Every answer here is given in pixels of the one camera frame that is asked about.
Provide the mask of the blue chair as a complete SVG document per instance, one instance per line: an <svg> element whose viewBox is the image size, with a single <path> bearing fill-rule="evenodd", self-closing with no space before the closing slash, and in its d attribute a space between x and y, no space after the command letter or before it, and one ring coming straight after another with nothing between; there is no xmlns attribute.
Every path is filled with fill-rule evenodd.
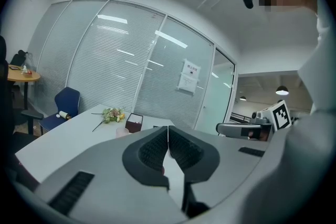
<svg viewBox="0 0 336 224"><path fill-rule="evenodd" d="M69 113L72 118L78 115L79 111L79 101L80 101L80 92L72 89L70 87L65 87L55 96L55 104L57 107L57 112L40 120L40 131L41 135L44 132L49 132L50 130L58 127L59 125L65 123L67 120L63 118L57 118L56 114L59 111L64 111Z"/></svg>

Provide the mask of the black high-back chair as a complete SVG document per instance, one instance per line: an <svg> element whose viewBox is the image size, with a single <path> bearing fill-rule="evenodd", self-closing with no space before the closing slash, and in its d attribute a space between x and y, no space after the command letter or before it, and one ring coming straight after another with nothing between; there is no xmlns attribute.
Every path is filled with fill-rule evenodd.
<svg viewBox="0 0 336 224"><path fill-rule="evenodd" d="M25 60L26 60L26 55L27 54L28 54L28 52L25 52L23 50L19 50L18 53L16 53L13 56L10 64L21 67L24 64Z"/></svg>

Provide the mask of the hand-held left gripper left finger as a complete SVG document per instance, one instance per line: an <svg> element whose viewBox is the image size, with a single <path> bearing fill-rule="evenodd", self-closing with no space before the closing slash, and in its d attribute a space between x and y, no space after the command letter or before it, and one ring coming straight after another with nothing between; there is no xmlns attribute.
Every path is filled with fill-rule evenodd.
<svg viewBox="0 0 336 224"><path fill-rule="evenodd" d="M180 224L187 217L163 174L167 127L96 144L48 176L35 194L79 224Z"/></svg>

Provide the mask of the round wooden table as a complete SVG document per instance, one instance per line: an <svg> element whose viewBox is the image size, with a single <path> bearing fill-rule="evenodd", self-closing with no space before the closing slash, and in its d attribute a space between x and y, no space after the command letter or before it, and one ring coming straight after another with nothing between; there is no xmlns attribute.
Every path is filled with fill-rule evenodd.
<svg viewBox="0 0 336 224"><path fill-rule="evenodd" d="M11 70L9 68L7 80L11 82L22 82L24 83L24 109L28 109L28 84L30 82L36 82L40 79L40 74L32 71L33 76L32 77L24 77L21 74L22 67L20 67L20 70Z"/></svg>

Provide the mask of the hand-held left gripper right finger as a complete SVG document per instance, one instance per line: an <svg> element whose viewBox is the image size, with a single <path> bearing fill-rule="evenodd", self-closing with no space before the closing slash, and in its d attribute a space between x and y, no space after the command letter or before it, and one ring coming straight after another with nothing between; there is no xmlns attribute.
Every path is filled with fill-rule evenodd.
<svg viewBox="0 0 336 224"><path fill-rule="evenodd" d="M261 160L268 142L169 126L169 150L184 174L182 211L193 218L232 194Z"/></svg>

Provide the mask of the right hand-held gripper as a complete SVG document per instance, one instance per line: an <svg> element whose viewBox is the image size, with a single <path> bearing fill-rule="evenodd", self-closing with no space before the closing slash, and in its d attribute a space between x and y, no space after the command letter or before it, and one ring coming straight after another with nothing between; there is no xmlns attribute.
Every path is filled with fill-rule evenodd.
<svg viewBox="0 0 336 224"><path fill-rule="evenodd" d="M270 141L273 135L281 129L291 127L289 110L284 100L261 110L260 117L267 123L242 124L242 123L218 123L216 132L231 138L248 138L250 133L260 130L260 141Z"/></svg>

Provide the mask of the artificial flower bunch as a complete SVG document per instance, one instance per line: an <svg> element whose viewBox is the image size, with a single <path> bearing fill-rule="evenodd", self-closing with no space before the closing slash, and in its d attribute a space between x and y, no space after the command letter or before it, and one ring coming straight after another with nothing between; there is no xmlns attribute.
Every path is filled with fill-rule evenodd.
<svg viewBox="0 0 336 224"><path fill-rule="evenodd" d="M125 119L125 113L123 110L117 108L106 108L101 113L95 113L95 115L100 115L102 119L92 131L95 131L102 124L108 124L111 122L119 123Z"/></svg>

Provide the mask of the white paper notice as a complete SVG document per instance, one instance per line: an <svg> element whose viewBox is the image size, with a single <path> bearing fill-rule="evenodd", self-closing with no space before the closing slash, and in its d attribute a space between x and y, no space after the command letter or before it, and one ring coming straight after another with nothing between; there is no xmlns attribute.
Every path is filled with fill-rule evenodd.
<svg viewBox="0 0 336 224"><path fill-rule="evenodd" d="M184 64L181 71L180 80L177 84L177 89L194 94L197 88L197 84L199 82L200 71L201 66L197 66L189 60L184 59Z"/></svg>

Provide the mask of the brown pen holder box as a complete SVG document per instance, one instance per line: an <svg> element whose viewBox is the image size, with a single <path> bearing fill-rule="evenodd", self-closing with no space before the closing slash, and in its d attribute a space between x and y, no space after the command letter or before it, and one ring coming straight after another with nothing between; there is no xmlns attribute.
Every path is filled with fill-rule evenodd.
<svg viewBox="0 0 336 224"><path fill-rule="evenodd" d="M129 133L136 133L141 131L143 123L143 116L135 113L131 113L127 118L125 128Z"/></svg>

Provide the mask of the person in white shirt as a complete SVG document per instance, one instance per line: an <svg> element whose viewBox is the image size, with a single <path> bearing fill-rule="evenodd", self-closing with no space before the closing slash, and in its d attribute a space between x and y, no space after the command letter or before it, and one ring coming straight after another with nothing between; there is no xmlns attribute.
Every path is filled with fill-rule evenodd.
<svg viewBox="0 0 336 224"><path fill-rule="evenodd" d="M336 23L324 4L317 30L299 70L314 110L288 131L279 164L247 196L240 224L336 222Z"/></svg>

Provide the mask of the black metal railing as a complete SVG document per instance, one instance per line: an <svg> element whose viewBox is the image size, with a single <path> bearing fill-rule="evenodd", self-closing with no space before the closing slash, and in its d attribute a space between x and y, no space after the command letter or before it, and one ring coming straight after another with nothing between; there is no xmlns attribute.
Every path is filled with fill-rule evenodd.
<svg viewBox="0 0 336 224"><path fill-rule="evenodd" d="M232 122L235 122L235 123L245 124L245 123L249 123L249 121L251 120L251 118L247 117L247 116L244 116L244 115L241 115L241 114L237 114L237 113L232 112L231 115L230 115L230 120Z"/></svg>

